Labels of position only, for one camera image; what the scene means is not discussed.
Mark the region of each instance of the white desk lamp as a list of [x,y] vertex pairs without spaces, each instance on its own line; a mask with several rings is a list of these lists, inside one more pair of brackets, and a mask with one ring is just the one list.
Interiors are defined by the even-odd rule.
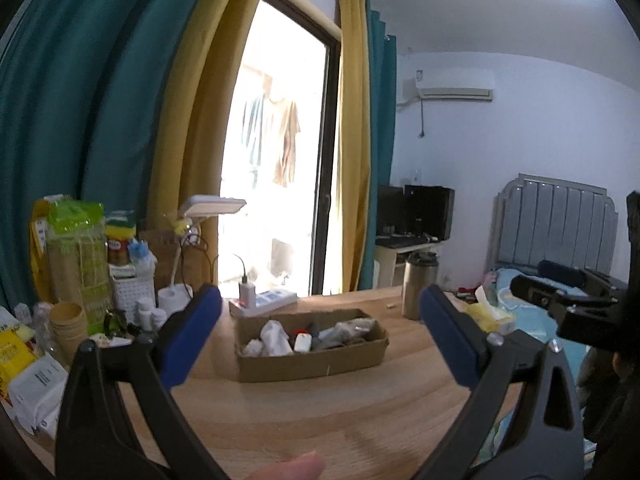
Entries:
[[189,225],[182,234],[180,246],[175,253],[170,285],[158,290],[158,306],[166,312],[167,316],[183,310],[193,296],[193,290],[186,283],[175,285],[175,275],[178,272],[178,263],[180,262],[180,251],[185,246],[186,240],[193,234],[199,234],[197,226],[207,218],[235,214],[245,205],[245,200],[237,198],[221,198],[216,195],[193,195],[180,206],[178,217],[181,219],[190,218],[194,225]]

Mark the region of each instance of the hand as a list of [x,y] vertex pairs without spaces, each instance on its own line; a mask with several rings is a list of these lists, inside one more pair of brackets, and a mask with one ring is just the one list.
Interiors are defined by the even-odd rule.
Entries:
[[318,480],[325,467],[324,457],[312,452],[289,462],[269,464],[249,475],[246,480]]

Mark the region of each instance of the window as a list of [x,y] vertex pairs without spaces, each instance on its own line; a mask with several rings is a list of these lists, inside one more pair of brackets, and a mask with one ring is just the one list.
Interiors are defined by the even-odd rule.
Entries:
[[334,163],[340,44],[287,0],[258,5],[234,90],[220,217],[218,279],[237,297],[245,262],[257,292],[321,294]]

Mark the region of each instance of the thermos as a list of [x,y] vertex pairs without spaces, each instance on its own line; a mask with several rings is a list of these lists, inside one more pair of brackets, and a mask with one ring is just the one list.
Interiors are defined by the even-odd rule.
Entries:
[[409,254],[404,264],[402,282],[402,315],[407,319],[420,319],[418,300],[420,293],[438,278],[438,257],[436,253],[415,251]]

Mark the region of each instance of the cable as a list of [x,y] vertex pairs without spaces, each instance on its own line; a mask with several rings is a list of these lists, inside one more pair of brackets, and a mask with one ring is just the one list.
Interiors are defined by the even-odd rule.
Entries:
[[414,103],[417,103],[418,101],[421,101],[421,99],[418,96],[416,96],[416,97],[414,97],[412,99],[409,99],[408,101],[404,101],[402,103],[397,103],[396,104],[396,108],[398,108],[398,109],[406,108],[407,106],[412,105]]
[[420,130],[420,134],[418,134],[419,139],[424,137],[424,101],[422,99],[420,99],[420,124],[422,125],[422,129]]
[[189,292],[189,287],[184,280],[184,249],[187,247],[193,247],[194,249],[202,252],[207,259],[207,263],[209,264],[209,282],[213,283],[213,263],[211,262],[211,258],[209,257],[209,243],[197,233],[186,235],[180,240],[180,278],[182,280],[182,285],[184,286],[184,290],[187,292],[187,295],[193,299],[193,295]]
[[[242,283],[247,283],[248,282],[248,278],[246,276],[246,267],[244,266],[244,260],[240,256],[238,256],[237,254],[235,254],[235,253],[228,253],[228,254],[230,254],[231,256],[235,256],[242,263]],[[213,259],[213,263],[211,264],[211,275],[212,276],[213,276],[213,267],[216,265],[216,262],[217,262],[219,257],[220,257],[220,255],[216,256]]]

